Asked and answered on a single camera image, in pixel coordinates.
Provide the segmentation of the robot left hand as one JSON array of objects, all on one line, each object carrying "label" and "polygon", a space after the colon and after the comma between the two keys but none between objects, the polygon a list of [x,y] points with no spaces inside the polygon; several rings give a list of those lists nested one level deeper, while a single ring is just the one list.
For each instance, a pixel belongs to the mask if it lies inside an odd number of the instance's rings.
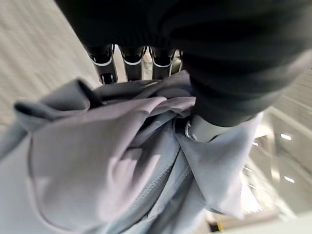
[{"label": "robot left hand", "polygon": [[80,42],[178,49],[196,103],[199,142],[270,107],[312,56],[309,0],[58,0]]}]

